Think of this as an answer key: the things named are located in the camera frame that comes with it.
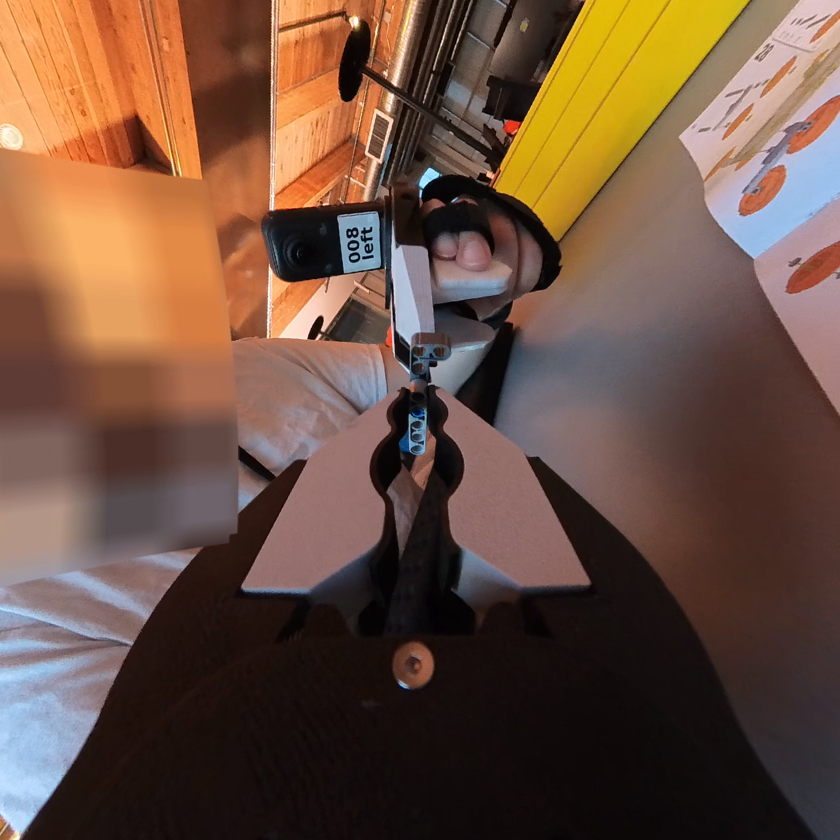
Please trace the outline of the grey angled building beam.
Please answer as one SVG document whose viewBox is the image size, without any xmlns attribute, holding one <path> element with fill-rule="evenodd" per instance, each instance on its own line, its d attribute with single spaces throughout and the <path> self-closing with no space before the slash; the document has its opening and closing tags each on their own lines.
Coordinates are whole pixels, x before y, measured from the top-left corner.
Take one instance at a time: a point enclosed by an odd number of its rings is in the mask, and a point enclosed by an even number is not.
<svg viewBox="0 0 840 840">
<path fill-rule="evenodd" d="M 409 343 L 408 370 L 411 382 L 431 382 L 431 369 L 452 352 L 449 336 L 441 332 L 416 332 Z"/>
</svg>

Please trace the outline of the black pendant lamp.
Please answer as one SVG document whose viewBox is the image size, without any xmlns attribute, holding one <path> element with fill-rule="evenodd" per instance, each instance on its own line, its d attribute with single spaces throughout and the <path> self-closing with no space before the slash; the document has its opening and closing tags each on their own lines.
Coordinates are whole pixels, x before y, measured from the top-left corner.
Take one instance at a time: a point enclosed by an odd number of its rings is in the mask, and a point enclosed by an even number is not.
<svg viewBox="0 0 840 840">
<path fill-rule="evenodd" d="M 350 102 L 354 100 L 361 87 L 362 78 L 368 77 L 385 91 L 391 93 L 398 100 L 422 115 L 425 119 L 433 121 L 446 131 L 452 133 L 458 140 L 467 144 L 471 149 L 479 152 L 492 167 L 498 167 L 502 162 L 503 153 L 499 153 L 484 141 L 474 138 L 454 123 L 447 121 L 444 117 L 413 98 L 408 92 L 368 67 L 370 57 L 370 26 L 363 19 L 358 19 L 356 26 L 351 27 L 339 64 L 339 95 L 342 101 Z"/>
</svg>

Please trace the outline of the open instruction booklet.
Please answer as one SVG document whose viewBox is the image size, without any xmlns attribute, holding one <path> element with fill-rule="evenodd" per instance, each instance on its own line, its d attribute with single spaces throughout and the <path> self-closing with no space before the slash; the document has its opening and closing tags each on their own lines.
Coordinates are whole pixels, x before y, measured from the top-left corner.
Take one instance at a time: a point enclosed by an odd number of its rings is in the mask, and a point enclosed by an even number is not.
<svg viewBox="0 0 840 840">
<path fill-rule="evenodd" d="M 680 135 L 706 205 L 839 410 L 839 2 L 795 5 Z"/>
</svg>

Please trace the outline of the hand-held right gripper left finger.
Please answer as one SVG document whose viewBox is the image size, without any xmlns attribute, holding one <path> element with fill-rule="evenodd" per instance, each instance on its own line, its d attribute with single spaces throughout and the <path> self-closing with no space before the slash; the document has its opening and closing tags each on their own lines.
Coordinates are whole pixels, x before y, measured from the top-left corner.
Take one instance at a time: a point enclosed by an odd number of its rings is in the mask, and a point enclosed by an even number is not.
<svg viewBox="0 0 840 840">
<path fill-rule="evenodd" d="M 391 432 L 390 394 L 308 459 L 242 584 L 250 594 L 373 595 L 369 560 L 385 502 L 371 459 Z"/>
</svg>

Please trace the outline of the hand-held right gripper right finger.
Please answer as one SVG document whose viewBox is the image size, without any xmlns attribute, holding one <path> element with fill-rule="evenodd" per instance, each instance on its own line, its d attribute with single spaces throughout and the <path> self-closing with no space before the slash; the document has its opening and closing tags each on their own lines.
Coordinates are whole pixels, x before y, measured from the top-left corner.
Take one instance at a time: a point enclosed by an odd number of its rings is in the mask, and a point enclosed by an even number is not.
<svg viewBox="0 0 840 840">
<path fill-rule="evenodd" d="M 442 592 L 585 592 L 571 541 L 518 446 L 442 389 L 434 426 L 433 580 Z"/>
</svg>

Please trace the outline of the white ceiling vent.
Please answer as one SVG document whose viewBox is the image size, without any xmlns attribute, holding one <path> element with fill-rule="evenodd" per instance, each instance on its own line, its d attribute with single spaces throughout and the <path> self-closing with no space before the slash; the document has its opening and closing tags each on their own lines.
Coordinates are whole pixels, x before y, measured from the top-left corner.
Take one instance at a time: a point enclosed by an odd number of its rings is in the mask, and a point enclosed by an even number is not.
<svg viewBox="0 0 840 840">
<path fill-rule="evenodd" d="M 373 111 L 370 131 L 364 147 L 364 154 L 377 164 L 382 164 L 384 162 L 385 153 L 389 147 L 392 137 L 393 125 L 394 118 L 392 115 L 385 113 L 378 108 Z"/>
</svg>

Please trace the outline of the person's left hand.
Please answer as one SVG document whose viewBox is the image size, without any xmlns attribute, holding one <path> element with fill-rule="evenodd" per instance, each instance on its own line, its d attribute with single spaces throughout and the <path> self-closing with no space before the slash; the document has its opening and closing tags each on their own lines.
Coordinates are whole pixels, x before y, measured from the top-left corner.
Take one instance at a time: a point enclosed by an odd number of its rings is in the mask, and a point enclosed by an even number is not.
<svg viewBox="0 0 840 840">
<path fill-rule="evenodd" d="M 485 209 L 495 247 L 491 248 L 480 233 L 456 233 L 447 228 L 431 244 L 432 255 L 441 260 L 454 261 L 461 269 L 483 275 L 496 259 L 511 269 L 502 302 L 515 301 L 528 294 L 538 283 L 543 254 L 540 246 L 518 221 L 487 202 L 469 196 L 456 200 L 477 204 Z"/>
</svg>

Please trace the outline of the silver ventilation duct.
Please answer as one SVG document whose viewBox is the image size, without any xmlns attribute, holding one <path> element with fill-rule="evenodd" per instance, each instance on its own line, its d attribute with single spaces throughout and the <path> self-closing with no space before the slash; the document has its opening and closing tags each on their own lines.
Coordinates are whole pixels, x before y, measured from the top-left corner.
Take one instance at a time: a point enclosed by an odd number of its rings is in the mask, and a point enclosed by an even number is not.
<svg viewBox="0 0 840 840">
<path fill-rule="evenodd" d="M 405 91 L 431 4 L 430 1 L 405 1 L 400 26 L 396 30 L 395 42 L 390 53 L 387 73 L 380 71 L 380 74 L 388 81 Z M 368 159 L 362 201 L 375 200 L 382 180 L 382 167 L 381 162 Z"/>
</svg>

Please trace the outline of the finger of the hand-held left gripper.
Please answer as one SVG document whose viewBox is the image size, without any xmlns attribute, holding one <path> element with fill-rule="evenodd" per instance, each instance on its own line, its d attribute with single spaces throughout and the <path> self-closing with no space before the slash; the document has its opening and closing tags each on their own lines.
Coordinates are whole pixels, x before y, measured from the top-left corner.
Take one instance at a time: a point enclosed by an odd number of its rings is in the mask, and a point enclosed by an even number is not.
<svg viewBox="0 0 840 840">
<path fill-rule="evenodd" d="M 392 344 L 401 366 L 411 366 L 412 338 L 434 333 L 431 260 L 425 246 L 392 243 Z"/>
<path fill-rule="evenodd" d="M 487 357 L 497 331 L 489 324 L 466 318 L 452 308 L 434 311 L 435 331 L 448 336 L 451 354 L 434 367 L 434 385 L 461 388 Z"/>
</svg>

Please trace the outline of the yellow storage bin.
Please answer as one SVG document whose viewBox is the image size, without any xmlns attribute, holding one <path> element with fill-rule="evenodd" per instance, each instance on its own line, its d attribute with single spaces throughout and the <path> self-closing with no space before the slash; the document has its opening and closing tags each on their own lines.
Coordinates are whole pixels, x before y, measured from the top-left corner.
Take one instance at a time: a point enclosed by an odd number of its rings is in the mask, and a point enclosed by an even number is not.
<svg viewBox="0 0 840 840">
<path fill-rule="evenodd" d="M 584 2 L 496 189 L 562 239 L 747 5 Z"/>
</svg>

